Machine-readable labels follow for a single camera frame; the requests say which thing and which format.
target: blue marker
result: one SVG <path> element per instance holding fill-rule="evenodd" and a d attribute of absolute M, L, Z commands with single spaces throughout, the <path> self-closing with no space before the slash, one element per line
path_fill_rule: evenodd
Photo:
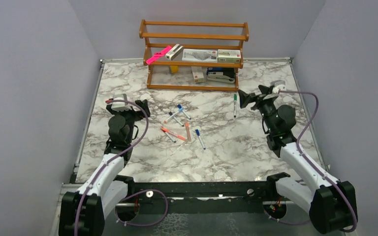
<path fill-rule="evenodd" d="M 204 150 L 206 150 L 206 147 L 205 147 L 205 145 L 203 144 L 202 137 L 201 137 L 201 134 L 199 133 L 199 130 L 196 129 L 195 132 L 196 132 L 196 134 L 198 135 L 198 138 L 199 138 L 199 141 L 201 142 L 202 148 L 203 148 Z"/>
<path fill-rule="evenodd" d="M 190 116 L 183 110 L 183 107 L 180 105 L 180 104 L 177 104 L 177 107 L 179 108 L 179 111 L 182 110 L 183 114 L 185 114 L 185 116 L 188 118 L 188 119 L 192 119 L 190 118 Z"/>

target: gray wall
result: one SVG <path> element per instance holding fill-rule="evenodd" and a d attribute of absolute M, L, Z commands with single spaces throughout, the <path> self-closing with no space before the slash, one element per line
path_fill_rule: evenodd
<path fill-rule="evenodd" d="M 315 129 L 325 162 L 356 188 L 359 236 L 378 234 L 378 1 L 328 0 L 294 69 L 301 90 L 320 98 Z"/>
<path fill-rule="evenodd" d="M 141 19 L 249 23 L 246 57 L 293 57 L 325 0 L 69 0 L 100 58 L 141 58 Z"/>
<path fill-rule="evenodd" d="M 0 236 L 48 235 L 98 67 L 66 0 L 0 0 Z"/>

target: pen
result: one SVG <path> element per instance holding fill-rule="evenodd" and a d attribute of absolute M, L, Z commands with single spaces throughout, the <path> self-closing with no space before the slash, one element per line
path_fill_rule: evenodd
<path fill-rule="evenodd" d="M 237 116 L 237 95 L 234 94 L 234 118 Z"/>
<path fill-rule="evenodd" d="M 165 133 L 165 135 L 167 136 L 167 137 L 169 137 L 170 138 L 170 140 L 172 141 L 172 142 L 176 142 L 176 140 L 169 134 L 169 133 L 167 133 L 167 132 L 164 132 Z"/>
<path fill-rule="evenodd" d="M 188 118 L 188 119 L 192 119 L 190 118 L 190 116 L 183 110 L 183 107 L 180 105 L 180 104 L 177 104 L 177 107 L 179 108 L 179 111 L 182 109 L 182 112 L 183 114 L 185 114 L 185 116 Z"/>
<path fill-rule="evenodd" d="M 189 123 L 187 121 L 185 122 L 185 126 L 186 126 L 186 133 L 188 134 L 188 140 L 191 141 L 192 139 L 190 138 Z"/>
<path fill-rule="evenodd" d="M 173 119 L 179 112 L 183 111 L 183 108 L 180 108 L 177 112 L 173 113 L 169 118 L 167 118 L 164 123 L 169 122 L 171 119 Z"/>
<path fill-rule="evenodd" d="M 181 139 L 181 140 L 183 140 L 183 141 L 186 141 L 186 138 L 184 138 L 183 136 L 180 136 L 180 135 L 178 135 L 178 134 L 175 134 L 175 133 L 173 133 L 172 131 L 170 131 L 170 130 L 164 128 L 164 127 L 161 127 L 160 129 L 163 130 L 163 131 L 166 132 L 166 133 L 169 133 L 169 134 L 175 136 L 175 137 L 178 138 L 178 139 Z"/>
<path fill-rule="evenodd" d="M 205 145 L 203 144 L 202 137 L 201 137 L 201 134 L 199 133 L 199 130 L 196 129 L 195 132 L 196 132 L 196 134 L 198 135 L 198 138 L 199 138 L 199 141 L 201 142 L 202 148 L 203 148 L 204 150 L 206 150 L 206 147 L 205 147 Z"/>
<path fill-rule="evenodd" d="M 181 126 L 184 126 L 176 117 L 173 117 L 173 119 L 177 122 L 177 123 L 179 123 L 179 125 L 181 125 Z"/>

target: white box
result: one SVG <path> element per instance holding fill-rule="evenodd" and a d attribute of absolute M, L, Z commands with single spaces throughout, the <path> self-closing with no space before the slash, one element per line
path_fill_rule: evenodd
<path fill-rule="evenodd" d="M 217 62 L 218 51 L 201 49 L 183 49 L 182 60 L 196 62 Z"/>
<path fill-rule="evenodd" d="M 205 82 L 205 77 L 203 76 L 202 67 L 200 66 L 192 66 L 192 74 L 195 83 L 203 83 Z"/>
<path fill-rule="evenodd" d="M 218 49 L 218 62 L 239 63 L 240 61 L 240 50 Z"/>

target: white marble surface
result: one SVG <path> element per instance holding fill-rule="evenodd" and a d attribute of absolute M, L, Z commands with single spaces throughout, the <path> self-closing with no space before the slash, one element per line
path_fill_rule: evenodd
<path fill-rule="evenodd" d="M 237 104 L 237 118 L 233 118 L 234 93 L 147 89 L 147 74 L 148 68 L 142 63 L 105 64 L 77 182 L 85 182 L 101 161 L 111 117 L 104 101 L 117 93 L 126 93 L 129 100 L 148 99 L 151 109 L 149 131 L 134 148 L 121 175 L 140 182 L 265 180 L 266 176 L 279 172 L 298 178 L 268 149 L 258 111 L 251 111 L 251 105 L 241 110 Z M 245 92 L 259 92 L 258 85 L 269 86 L 273 80 L 284 80 L 286 89 L 297 90 L 287 62 L 247 61 L 239 72 L 239 86 Z M 178 103 L 192 116 L 191 131 L 201 127 L 206 150 L 194 133 L 192 141 L 182 145 L 180 140 L 172 143 L 160 130 L 168 117 L 166 113 L 176 111 Z M 298 95 L 281 94 L 276 107 L 286 103 L 296 108 L 297 124 L 292 132 L 297 137 L 307 122 L 302 102 Z M 177 117 L 186 120 L 183 114 Z M 145 122 L 136 125 L 141 130 Z M 166 127 L 186 136 L 185 128 L 173 120 Z M 320 163 L 310 131 L 305 133 L 301 144 Z"/>

